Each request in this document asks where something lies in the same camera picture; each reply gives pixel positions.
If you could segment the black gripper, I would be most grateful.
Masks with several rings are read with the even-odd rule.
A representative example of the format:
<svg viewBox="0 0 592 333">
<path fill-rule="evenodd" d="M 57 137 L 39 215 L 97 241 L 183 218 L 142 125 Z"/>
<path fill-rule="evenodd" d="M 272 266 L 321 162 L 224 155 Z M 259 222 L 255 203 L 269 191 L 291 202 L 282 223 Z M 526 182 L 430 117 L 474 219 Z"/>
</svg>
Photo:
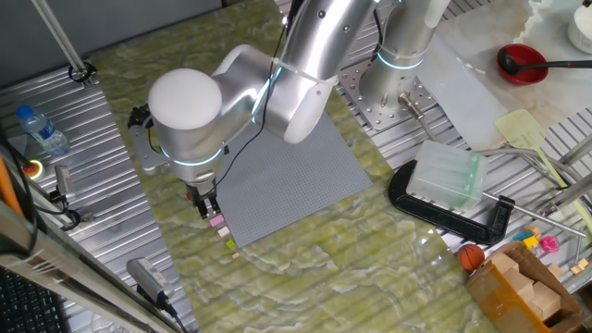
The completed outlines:
<svg viewBox="0 0 592 333">
<path fill-rule="evenodd" d="M 219 215 L 221 213 L 220 206 L 217 202 L 216 185 L 214 181 L 206 181 L 202 183 L 186 183 L 186 190 L 189 200 L 195 206 L 202 219 L 208 218 L 209 215 Z"/>
</svg>

